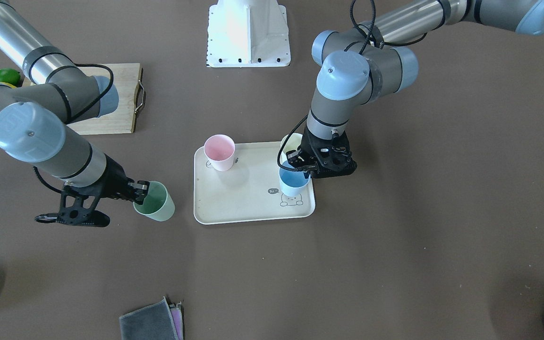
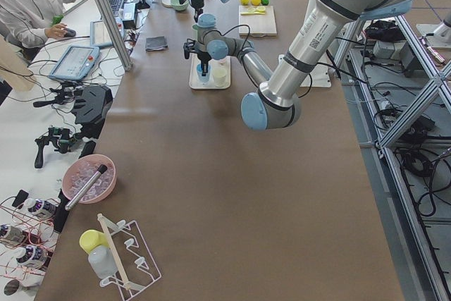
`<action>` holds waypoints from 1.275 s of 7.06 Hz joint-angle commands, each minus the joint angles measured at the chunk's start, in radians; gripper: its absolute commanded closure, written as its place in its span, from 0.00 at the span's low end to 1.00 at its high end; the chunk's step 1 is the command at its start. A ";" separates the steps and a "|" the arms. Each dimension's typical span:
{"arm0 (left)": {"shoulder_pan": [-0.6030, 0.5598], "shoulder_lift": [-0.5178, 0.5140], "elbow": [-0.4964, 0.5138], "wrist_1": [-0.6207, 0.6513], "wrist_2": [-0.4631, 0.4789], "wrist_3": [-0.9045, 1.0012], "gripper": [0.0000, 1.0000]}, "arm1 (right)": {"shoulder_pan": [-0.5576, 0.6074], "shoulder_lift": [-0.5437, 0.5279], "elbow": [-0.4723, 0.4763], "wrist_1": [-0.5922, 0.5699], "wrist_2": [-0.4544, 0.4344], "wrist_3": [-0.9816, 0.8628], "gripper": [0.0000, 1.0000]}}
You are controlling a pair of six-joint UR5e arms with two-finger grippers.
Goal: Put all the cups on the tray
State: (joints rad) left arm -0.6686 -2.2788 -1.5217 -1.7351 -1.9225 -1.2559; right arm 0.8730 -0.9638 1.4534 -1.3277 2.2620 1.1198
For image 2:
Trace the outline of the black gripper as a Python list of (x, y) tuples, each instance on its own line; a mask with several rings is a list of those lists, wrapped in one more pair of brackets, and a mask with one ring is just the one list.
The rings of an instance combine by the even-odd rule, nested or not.
[(199, 16), (204, 12), (204, 0), (179, 0), (179, 4), (190, 4), (194, 9), (194, 21), (197, 23)]
[(200, 60), (201, 76), (207, 76), (209, 73), (209, 61), (211, 56), (208, 52), (201, 50), (197, 40), (187, 38), (183, 44), (183, 55), (185, 59), (189, 59), (191, 54), (196, 54)]

